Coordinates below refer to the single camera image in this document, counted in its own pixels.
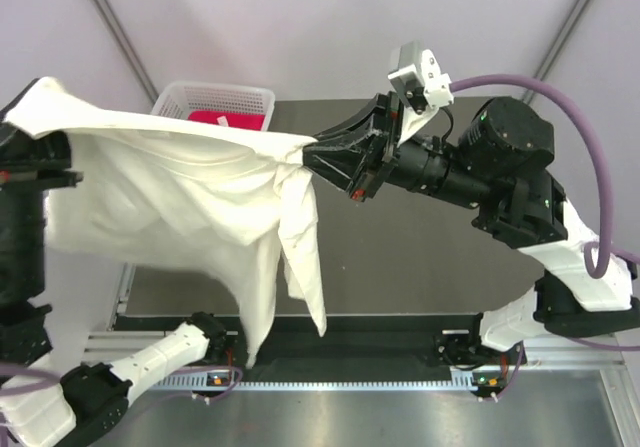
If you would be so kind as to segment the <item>aluminium frame post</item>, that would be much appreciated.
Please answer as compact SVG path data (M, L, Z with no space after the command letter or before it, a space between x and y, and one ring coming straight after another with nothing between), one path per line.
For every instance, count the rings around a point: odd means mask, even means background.
M159 92L110 0L90 0L145 97L154 105Z
M558 63L562 53L568 46L573 34L578 28L580 22L585 18L590 6L595 0L572 0L569 9L561 17L556 33L553 35L551 42L546 49L542 60L539 62L534 77L538 80L545 81L553 68Z

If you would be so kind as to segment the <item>aluminium front rail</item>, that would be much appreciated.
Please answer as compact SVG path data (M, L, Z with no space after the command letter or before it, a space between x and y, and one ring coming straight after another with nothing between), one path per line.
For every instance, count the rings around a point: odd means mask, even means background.
M163 331L91 332L81 360L107 362L129 357L168 335ZM594 349L563 338L542 336L524 343L524 370L625 369L620 352Z

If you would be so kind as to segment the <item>left aluminium frame post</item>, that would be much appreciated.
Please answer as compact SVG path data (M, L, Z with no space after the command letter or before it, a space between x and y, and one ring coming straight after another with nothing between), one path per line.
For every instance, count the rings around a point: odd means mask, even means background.
M110 0L90 0L145 97L154 105L159 92Z

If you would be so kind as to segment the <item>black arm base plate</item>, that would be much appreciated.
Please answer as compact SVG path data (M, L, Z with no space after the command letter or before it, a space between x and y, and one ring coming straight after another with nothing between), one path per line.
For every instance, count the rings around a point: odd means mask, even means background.
M255 365L285 358L428 357L436 349L435 336L467 331L473 321L472 314L336 314L327 317L326 332L319 335L307 315L277 315Z

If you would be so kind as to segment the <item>white t shirt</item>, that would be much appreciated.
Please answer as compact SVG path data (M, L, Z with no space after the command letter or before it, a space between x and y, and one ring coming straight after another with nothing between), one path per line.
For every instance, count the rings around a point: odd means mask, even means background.
M129 264L193 270L233 296L255 357L276 278L327 329L307 135L248 131L99 108L35 81L1 112L30 140L64 134L83 178L46 199L47 243Z

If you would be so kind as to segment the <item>right aluminium frame post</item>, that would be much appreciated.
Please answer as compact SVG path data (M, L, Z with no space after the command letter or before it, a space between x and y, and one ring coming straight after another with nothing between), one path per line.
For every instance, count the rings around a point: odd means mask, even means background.
M542 60L539 62L534 77L538 80L545 81L553 68L558 63L562 53L568 46L573 34L578 28L580 22L585 18L590 6L595 0L572 0L569 9L561 17L556 33L553 35L551 42L546 49Z

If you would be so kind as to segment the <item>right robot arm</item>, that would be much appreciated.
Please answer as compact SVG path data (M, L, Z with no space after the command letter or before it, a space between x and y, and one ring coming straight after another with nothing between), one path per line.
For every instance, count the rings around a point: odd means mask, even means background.
M377 95L317 134L303 164L357 202L391 184L471 209L476 229L543 266L520 298L477 314L466 334L439 336L439 360L473 369L544 334L578 339L637 328L638 264L610 254L602 277L588 273L584 260L595 255L597 235L549 172L553 126L525 103L497 97L451 143L446 135L422 135L436 114L393 93Z

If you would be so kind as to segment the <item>red folded t shirt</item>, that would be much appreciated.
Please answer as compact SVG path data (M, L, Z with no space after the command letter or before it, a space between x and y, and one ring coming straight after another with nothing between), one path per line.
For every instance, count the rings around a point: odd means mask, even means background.
M262 114L231 113L213 110L196 110L187 117L189 121L261 131L265 116Z

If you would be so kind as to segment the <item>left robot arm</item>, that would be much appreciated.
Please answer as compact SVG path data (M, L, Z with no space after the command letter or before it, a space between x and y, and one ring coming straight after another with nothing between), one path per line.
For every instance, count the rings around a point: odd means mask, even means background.
M231 362L232 341L212 315L197 312L146 348L110 363L81 364L63 376L51 370L44 292L47 192L72 188L81 173L62 128L43 111L43 133L18 120L52 85L36 78L1 109L1 443L89 446L109 434L129 408L172 374L214 374L216 399L243 377Z

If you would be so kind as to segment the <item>white plastic laundry basket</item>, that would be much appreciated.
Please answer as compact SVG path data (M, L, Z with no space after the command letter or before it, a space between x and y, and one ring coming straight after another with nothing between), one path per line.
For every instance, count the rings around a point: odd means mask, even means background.
M269 89L233 84L175 81L160 93L151 114L181 120L188 120L189 114L196 110L262 114L265 120L261 131L267 131L274 107L275 94Z

